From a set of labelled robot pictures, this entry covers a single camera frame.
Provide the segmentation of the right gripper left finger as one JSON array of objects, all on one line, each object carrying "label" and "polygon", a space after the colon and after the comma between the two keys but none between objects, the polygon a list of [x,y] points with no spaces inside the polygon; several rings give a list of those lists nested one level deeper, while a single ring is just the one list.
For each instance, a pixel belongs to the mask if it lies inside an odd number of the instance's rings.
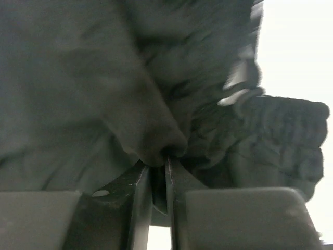
[{"label": "right gripper left finger", "polygon": [[69,226],[63,249],[146,249],[152,213],[150,169],[142,162],[102,188],[84,195]]}]

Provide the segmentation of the black trousers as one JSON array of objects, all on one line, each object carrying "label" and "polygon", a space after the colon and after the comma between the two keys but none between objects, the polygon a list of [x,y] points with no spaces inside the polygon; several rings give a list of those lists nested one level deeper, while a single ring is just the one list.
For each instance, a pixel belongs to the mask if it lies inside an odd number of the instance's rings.
[{"label": "black trousers", "polygon": [[138,161],[166,213],[176,158],[209,188],[323,177],[329,108],[272,97],[262,1],[1,1],[1,190],[92,194]]}]

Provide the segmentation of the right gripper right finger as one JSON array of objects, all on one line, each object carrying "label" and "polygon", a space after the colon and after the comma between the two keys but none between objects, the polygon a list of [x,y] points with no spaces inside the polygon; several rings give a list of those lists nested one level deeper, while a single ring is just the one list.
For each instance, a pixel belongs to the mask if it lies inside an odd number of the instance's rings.
[{"label": "right gripper right finger", "polygon": [[189,250],[186,193],[207,187],[172,157],[165,164],[165,181],[172,249]]}]

